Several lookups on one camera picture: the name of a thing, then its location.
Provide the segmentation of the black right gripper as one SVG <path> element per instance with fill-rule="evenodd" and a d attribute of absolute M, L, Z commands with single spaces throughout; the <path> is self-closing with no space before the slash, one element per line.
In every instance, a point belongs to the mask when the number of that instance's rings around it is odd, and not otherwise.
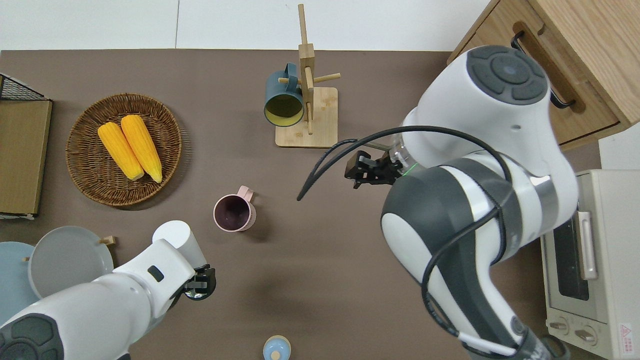
<path fill-rule="evenodd" d="M 371 164 L 370 153 L 355 152 L 347 161 L 343 177 L 353 180 L 353 189 L 357 190 L 365 184 L 393 185 L 403 175 L 402 162 L 394 161 L 390 152 L 375 160 L 372 167 Z"/>

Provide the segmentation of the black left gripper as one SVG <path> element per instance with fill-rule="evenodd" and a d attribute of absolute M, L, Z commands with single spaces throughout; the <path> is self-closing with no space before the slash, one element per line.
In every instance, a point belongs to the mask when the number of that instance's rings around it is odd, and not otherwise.
<path fill-rule="evenodd" d="M 198 296 L 208 296 L 210 289 L 217 287 L 217 274 L 214 268 L 202 266 L 195 269 L 193 278 L 188 280 L 183 286 L 183 294 L 193 301 L 198 300 Z"/>

